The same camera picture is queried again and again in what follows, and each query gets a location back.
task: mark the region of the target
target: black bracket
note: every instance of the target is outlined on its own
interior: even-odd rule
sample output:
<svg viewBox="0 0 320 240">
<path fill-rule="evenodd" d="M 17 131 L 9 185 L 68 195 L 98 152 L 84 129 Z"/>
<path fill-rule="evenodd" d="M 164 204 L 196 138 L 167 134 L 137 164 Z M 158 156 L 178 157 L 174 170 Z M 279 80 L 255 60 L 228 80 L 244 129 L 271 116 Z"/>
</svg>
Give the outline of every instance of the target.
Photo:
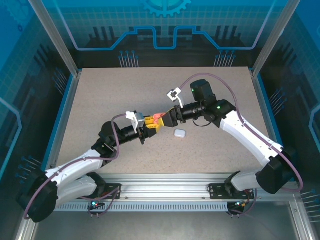
<svg viewBox="0 0 320 240">
<path fill-rule="evenodd" d="M 120 194 L 121 194 L 121 184 L 120 183 L 114 183 L 114 184 L 106 184 L 105 187 L 104 187 L 104 192 L 103 194 L 101 195 L 101 197 L 111 193 L 113 190 L 115 190 L 116 188 L 119 188 L 118 190 L 118 193 L 115 197 L 116 200 L 119 200 L 120 199 Z M 112 194 L 110 196 L 107 196 L 105 199 L 109 199 L 109 200 L 112 200 L 114 199 L 114 196 L 115 194 Z"/>
<path fill-rule="evenodd" d="M 245 192 L 238 191 L 234 192 L 232 196 L 227 192 L 224 183 L 211 183 L 207 187 L 208 192 L 210 193 L 211 200 L 227 199 L 227 200 L 247 200 L 254 199 L 255 195 L 253 191 Z"/>
</svg>

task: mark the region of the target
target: aluminum frame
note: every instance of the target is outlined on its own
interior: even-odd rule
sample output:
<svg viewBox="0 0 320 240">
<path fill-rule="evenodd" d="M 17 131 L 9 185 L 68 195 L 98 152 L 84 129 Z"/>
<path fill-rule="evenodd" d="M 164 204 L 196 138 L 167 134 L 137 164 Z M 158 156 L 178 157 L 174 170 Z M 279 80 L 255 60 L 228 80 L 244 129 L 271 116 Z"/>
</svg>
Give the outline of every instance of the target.
<svg viewBox="0 0 320 240">
<path fill-rule="evenodd" d="M 51 19 L 47 9 L 41 2 L 41 0 L 29 0 L 35 13 L 39 17 L 42 25 L 47 31 L 53 44 L 59 51 L 63 61 L 67 65 L 69 71 L 76 80 L 72 83 L 68 98 L 65 103 L 65 108 L 62 113 L 61 122 L 58 126 L 57 136 L 54 139 L 52 151 L 49 156 L 47 168 L 53 167 L 56 164 L 57 156 L 60 152 L 60 147 L 63 140 L 64 131 L 69 119 L 72 103 L 76 95 L 76 90 L 79 82 L 78 69 L 75 62 L 72 59 L 62 37 L 60 36 L 53 20 Z M 253 76 L 256 78 L 260 72 L 262 66 L 265 64 L 268 56 L 278 41 L 281 32 L 286 27 L 291 16 L 295 12 L 300 0 L 289 0 L 285 6 L 280 18 L 278 19 L 271 35 L 269 36 L 264 48 L 262 49 L 256 63 L 253 67 Z M 253 81 L 255 90 L 259 93 L 258 81 Z M 268 111 L 262 104 L 261 96 L 260 106 L 262 106 L 262 114 L 264 116 L 267 129 L 269 129 L 270 137 L 275 140 L 275 136 L 272 133 L 272 125 L 268 120 Z M 229 176 L 228 173 L 221 174 L 108 174 L 103 175 L 109 183 L 121 183 L 122 194 L 119 201 L 122 202 L 225 202 L 227 199 L 210 200 L 207 186 L 210 183 L 223 183 Z M 289 188 L 295 188 L 296 183 L 289 182 L 286 186 Z M 258 190 L 258 202 L 289 202 L 292 212 L 292 219 L 296 226 L 296 232 L 300 239 L 313 240 L 316 239 L 316 235 L 313 232 L 306 209 L 301 200 L 299 193 L 288 193 L 280 191 L 276 195 L 271 195 L 265 191 Z M 29 240 L 32 239 L 36 233 L 37 224 L 31 220 L 22 220 L 16 240 Z"/>
<path fill-rule="evenodd" d="M 261 50 L 258 58 L 256 59 L 254 66 L 252 68 L 253 76 L 256 77 L 260 73 L 262 67 L 265 65 L 270 53 L 274 49 L 278 39 L 285 30 L 289 20 L 292 15 L 295 13 L 296 8 L 298 7 L 301 0 L 288 0 L 286 3 L 280 17 L 276 21 L 276 24 L 270 33 L 263 49 Z"/>
<path fill-rule="evenodd" d="M 252 83 L 253 83 L 253 87 L 256 93 L 256 97 L 258 99 L 260 108 L 261 108 L 261 112 L 262 112 L 262 116 L 264 119 L 264 123 L 266 126 L 266 130 L 268 132 L 269 138 L 275 142 L 277 142 L 277 135 L 275 132 L 275 129 L 273 128 L 272 125 L 272 121 L 271 121 L 271 117 L 269 115 L 269 111 L 268 111 L 268 107 L 266 104 L 266 101 L 269 101 L 268 99 L 265 99 L 264 94 L 262 92 L 259 80 L 258 80 L 258 75 L 254 76 L 251 73 L 251 78 L 252 78 Z"/>
<path fill-rule="evenodd" d="M 62 60 L 69 69 L 70 73 L 77 77 L 78 67 L 72 58 L 63 38 L 61 37 L 54 21 L 50 17 L 45 5 L 41 0 L 28 0 L 32 6 L 35 14 L 39 18 L 41 24 L 43 25 L 45 31 L 48 33 L 50 39 L 52 40 L 55 48 L 58 50 Z"/>
</svg>

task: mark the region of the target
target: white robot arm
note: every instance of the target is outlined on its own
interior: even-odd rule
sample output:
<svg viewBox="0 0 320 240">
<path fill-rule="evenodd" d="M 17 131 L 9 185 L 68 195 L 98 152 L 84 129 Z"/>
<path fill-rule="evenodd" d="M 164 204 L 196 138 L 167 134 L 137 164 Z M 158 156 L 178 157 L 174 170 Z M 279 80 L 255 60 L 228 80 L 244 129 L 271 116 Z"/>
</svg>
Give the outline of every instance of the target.
<svg viewBox="0 0 320 240">
<path fill-rule="evenodd" d="M 115 158 L 117 140 L 119 145 L 135 139 L 140 139 L 144 144 L 145 139 L 156 135 L 161 126 L 173 128 L 178 125 L 178 121 L 185 123 L 187 120 L 196 120 L 199 117 L 204 117 L 208 122 L 235 137 L 261 165 L 261 168 L 255 171 L 236 172 L 231 175 L 229 181 L 225 182 L 225 188 L 230 196 L 234 192 L 260 187 L 268 193 L 275 194 L 294 176 L 291 168 L 275 151 L 276 149 L 290 158 L 290 153 L 285 151 L 283 146 L 264 136 L 244 118 L 241 121 L 236 108 L 231 103 L 216 99 L 207 81 L 198 80 L 190 86 L 196 102 L 181 106 L 182 101 L 178 97 L 181 91 L 173 90 L 170 99 L 179 100 L 180 105 L 173 107 L 157 119 L 150 116 L 144 117 L 141 113 L 134 111 L 126 113 L 131 126 L 120 129 L 116 123 L 106 122 L 99 133 L 100 138 L 91 150 L 65 165 L 46 172 L 39 169 L 33 171 L 18 194 L 17 202 L 24 209 L 32 202 L 28 215 L 34 222 L 40 222 L 47 218 L 55 207 L 73 199 L 83 196 L 90 199 L 99 198 L 106 193 L 106 183 L 94 172 L 109 163 L 105 161 L 106 159 Z M 244 124 L 268 142 L 268 145 L 258 139 Z M 31 201 L 40 186 L 43 189 Z"/>
</svg>

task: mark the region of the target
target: table surface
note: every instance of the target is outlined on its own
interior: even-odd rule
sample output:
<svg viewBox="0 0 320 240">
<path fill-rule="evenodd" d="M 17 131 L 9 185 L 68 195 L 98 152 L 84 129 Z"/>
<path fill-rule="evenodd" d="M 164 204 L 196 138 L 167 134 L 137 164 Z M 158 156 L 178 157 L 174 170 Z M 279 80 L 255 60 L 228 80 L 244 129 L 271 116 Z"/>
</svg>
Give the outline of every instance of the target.
<svg viewBox="0 0 320 240">
<path fill-rule="evenodd" d="M 81 156 L 99 138 L 102 125 L 127 111 L 150 116 L 176 105 L 167 92 L 197 73 L 211 73 L 224 79 L 235 92 L 241 114 L 267 135 L 266 125 L 247 67 L 162 67 L 84 68 L 76 90 L 57 166 Z M 234 100 L 228 89 L 214 78 L 210 82 L 217 99 Z M 194 102 L 189 84 L 183 92 L 186 104 Z M 131 125 L 125 117 L 116 120 L 120 128 Z M 197 121 L 199 125 L 206 122 Z M 254 156 L 228 133 L 211 124 L 196 127 L 192 121 L 179 124 L 185 138 L 174 136 L 175 128 L 163 127 L 144 145 L 134 140 L 120 146 L 119 158 L 98 173 L 191 174 L 233 173 L 260 167 Z"/>
</svg>

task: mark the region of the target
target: cable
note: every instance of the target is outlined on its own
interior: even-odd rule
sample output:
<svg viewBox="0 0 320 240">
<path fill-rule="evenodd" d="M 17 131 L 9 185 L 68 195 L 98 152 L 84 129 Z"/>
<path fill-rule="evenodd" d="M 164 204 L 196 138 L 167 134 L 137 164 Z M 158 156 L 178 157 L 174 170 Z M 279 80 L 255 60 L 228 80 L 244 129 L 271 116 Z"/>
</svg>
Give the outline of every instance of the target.
<svg viewBox="0 0 320 240">
<path fill-rule="evenodd" d="M 203 111 L 204 111 L 204 110 L 202 109 L 202 102 L 203 102 L 203 101 L 201 101 L 201 102 L 200 102 L 201 112 L 203 112 Z M 209 123 L 208 123 L 208 124 L 206 124 L 206 125 L 198 125 L 198 124 L 196 124 L 196 122 L 195 122 L 195 120 L 194 120 L 194 119 L 192 119 L 192 122 L 193 122 L 193 124 L 194 124 L 194 125 L 196 125 L 197 127 L 200 127 L 200 128 L 207 127 L 207 126 L 209 126 L 209 125 L 211 124 L 211 122 L 209 122 Z"/>
<path fill-rule="evenodd" d="M 114 133 L 114 138 L 115 138 L 115 142 L 116 142 L 116 154 L 114 157 L 112 158 L 102 158 L 102 157 L 94 157 L 94 156 L 89 156 L 89 157 L 83 157 L 83 158 L 78 158 L 72 162 L 69 162 L 68 164 L 66 164 L 65 166 L 63 166 L 62 168 L 60 168 L 58 171 L 56 171 L 54 174 L 52 174 L 52 176 L 50 176 L 33 194 L 33 196 L 31 197 L 28 205 L 25 208 L 24 214 L 23 214 L 23 218 L 28 220 L 30 219 L 30 217 L 28 217 L 28 212 L 31 208 L 31 205 L 34 203 L 36 197 L 39 195 L 39 193 L 41 192 L 41 190 L 52 180 L 54 179 L 56 176 L 58 176 L 63 170 L 65 170 L 66 168 L 70 167 L 73 164 L 76 164 L 78 162 L 81 161 L 86 161 L 86 160 L 100 160 L 100 161 L 113 161 L 116 160 L 119 156 L 120 153 L 120 143 L 119 143 L 119 138 L 118 138 L 118 134 L 116 131 L 116 127 L 115 127 L 115 119 L 120 118 L 120 117 L 124 117 L 126 116 L 126 114 L 120 114 L 117 116 L 114 116 L 111 120 L 111 126 L 112 126 L 112 130 Z"/>
<path fill-rule="evenodd" d="M 248 213 L 250 213 L 250 212 L 252 211 L 252 209 L 254 208 L 254 206 L 255 206 L 255 204 L 256 204 L 256 202 L 257 202 L 257 199 L 258 199 L 258 190 L 255 188 L 254 191 L 255 191 L 255 195 L 254 195 L 253 202 L 252 202 L 251 206 L 248 208 L 247 211 L 241 212 L 241 211 L 238 211 L 238 210 L 233 210 L 233 209 L 231 209 L 231 210 L 229 210 L 229 211 L 227 212 L 227 214 L 229 214 L 231 217 L 233 217 L 233 214 L 230 212 L 230 211 L 232 211 L 232 212 L 237 213 L 237 216 L 238 216 L 238 217 L 240 217 L 240 216 L 246 216 L 246 217 L 248 217 L 248 218 L 254 219 L 254 220 L 258 221 L 262 226 L 264 226 L 265 229 L 267 229 L 275 238 L 280 239 L 280 238 L 279 238 L 275 233 L 273 233 L 272 230 L 271 230 L 267 225 L 265 225 L 261 220 L 259 220 L 258 218 L 256 218 L 256 217 L 251 216 L 251 215 L 248 214 Z"/>
<path fill-rule="evenodd" d="M 280 155 L 280 157 L 283 158 L 283 160 L 285 160 L 285 162 L 289 165 L 289 167 L 292 169 L 292 171 L 294 172 L 294 174 L 296 175 L 296 177 L 298 178 L 299 181 L 299 187 L 297 189 L 290 189 L 290 188 L 285 188 L 283 187 L 282 190 L 288 191 L 288 192 L 293 192 L 293 193 L 298 193 L 300 192 L 303 188 L 304 188 L 304 181 L 302 180 L 298 170 L 295 168 L 295 166 L 290 162 L 290 160 L 282 153 L 280 152 L 278 149 L 276 149 L 275 147 L 272 146 L 271 143 L 269 143 L 268 141 L 266 141 L 263 137 L 261 137 L 259 134 L 257 134 L 253 129 L 251 129 L 244 121 L 244 119 L 241 116 L 240 113 L 240 108 L 239 108 L 239 104 L 238 104 L 238 100 L 237 97 L 234 93 L 234 91 L 231 89 L 231 87 L 220 77 L 211 74 L 211 73 L 197 73 L 192 75 L 191 77 L 189 77 L 180 87 L 180 89 L 182 90 L 182 88 L 192 79 L 199 77 L 199 76 L 209 76 L 209 77 L 213 77 L 217 80 L 219 80 L 221 83 L 223 83 L 226 88 L 230 91 L 230 93 L 232 94 L 234 103 L 235 103 L 235 108 L 236 108 L 236 112 L 237 115 L 239 117 L 240 122 L 242 123 L 243 126 L 245 126 L 245 128 L 247 128 L 254 136 L 256 136 L 259 140 L 261 140 L 264 144 L 266 144 L 270 149 L 274 150 L 277 154 Z"/>
<path fill-rule="evenodd" d="M 100 213 L 100 214 L 97 213 L 97 214 L 96 214 L 96 216 L 99 218 L 99 216 L 102 216 L 102 215 L 106 214 L 106 213 L 109 211 L 109 209 L 111 208 L 112 204 L 114 203 L 114 201 L 115 201 L 115 199 L 116 199 L 116 197 L 117 197 L 118 191 L 119 191 L 119 188 L 117 187 L 117 188 L 114 189 L 112 192 L 108 193 L 107 195 L 105 195 L 105 196 L 103 196 L 103 197 L 95 198 L 95 199 L 90 199 L 90 198 L 87 198 L 87 197 L 81 197 L 81 199 L 90 200 L 90 201 L 92 201 L 92 200 L 101 201 L 101 200 L 109 197 L 109 196 L 112 195 L 113 193 L 115 193 L 114 196 L 113 196 L 113 198 L 112 198 L 112 201 L 111 201 L 110 204 L 109 204 L 109 206 L 108 206 L 102 213 Z M 88 213 L 91 215 L 91 217 L 93 216 L 93 214 L 92 214 L 92 212 L 90 211 L 90 209 L 88 209 Z"/>
<path fill-rule="evenodd" d="M 196 124 L 196 122 L 195 122 L 195 120 L 194 119 L 192 119 L 192 122 L 193 122 L 193 124 L 194 125 L 196 125 L 197 127 L 201 127 L 201 128 L 203 128 L 203 127 L 207 127 L 207 126 L 209 126 L 210 124 L 211 124 L 211 122 L 209 122 L 208 124 L 206 124 L 206 125 L 198 125 L 198 124 Z"/>
<path fill-rule="evenodd" d="M 252 209 L 254 208 L 256 202 L 257 202 L 257 199 L 258 199 L 258 190 L 255 189 L 254 191 L 255 191 L 255 193 L 254 193 L 254 199 L 253 199 L 253 201 L 252 201 L 252 204 L 250 205 L 250 207 L 248 208 L 247 211 L 241 213 L 242 216 L 245 216 L 245 215 L 247 215 L 248 213 L 250 213 L 250 212 L 252 211 Z"/>
</svg>

